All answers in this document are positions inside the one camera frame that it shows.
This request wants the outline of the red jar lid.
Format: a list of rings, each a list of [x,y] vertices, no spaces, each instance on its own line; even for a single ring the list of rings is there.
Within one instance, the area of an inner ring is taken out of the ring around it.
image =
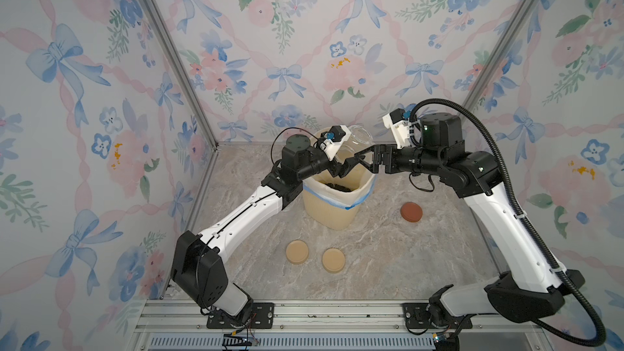
[[[417,223],[423,217],[423,209],[417,203],[406,202],[400,209],[401,217],[409,223]]]

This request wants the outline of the tan jar lid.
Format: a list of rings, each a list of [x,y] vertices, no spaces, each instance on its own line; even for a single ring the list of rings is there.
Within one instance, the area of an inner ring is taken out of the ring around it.
[[[287,245],[285,254],[290,263],[300,265],[309,258],[310,250],[303,240],[294,240]]]

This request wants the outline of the glass jar light wood lid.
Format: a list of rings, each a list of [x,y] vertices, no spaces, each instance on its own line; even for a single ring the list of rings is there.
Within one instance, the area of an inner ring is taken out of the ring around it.
[[[374,145],[372,135],[361,125],[351,125],[348,129],[350,131],[350,136],[344,146],[351,152],[357,153]]]

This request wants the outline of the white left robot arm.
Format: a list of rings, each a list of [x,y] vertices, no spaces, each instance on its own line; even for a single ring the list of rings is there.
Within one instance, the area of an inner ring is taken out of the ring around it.
[[[228,278],[225,264],[237,247],[273,215],[285,209],[303,190],[304,180],[329,172],[345,177],[355,158],[340,161],[337,154],[352,133],[345,125],[332,126],[316,141],[290,136],[270,172],[253,194],[213,226],[177,240],[171,279],[200,307],[203,315],[219,310],[238,327],[248,323],[254,300]]]

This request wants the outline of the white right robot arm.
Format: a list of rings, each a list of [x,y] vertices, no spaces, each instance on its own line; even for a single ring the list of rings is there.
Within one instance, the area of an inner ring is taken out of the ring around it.
[[[398,109],[385,116],[395,145],[371,146],[355,156],[366,169],[387,174],[437,176],[471,208],[499,247],[508,271],[467,286],[445,286],[429,299],[432,319],[442,324],[464,315],[499,314],[513,323],[555,315],[570,294],[549,266],[535,239],[515,214],[494,156],[469,153],[456,115],[434,113],[419,120],[421,138],[413,145]]]

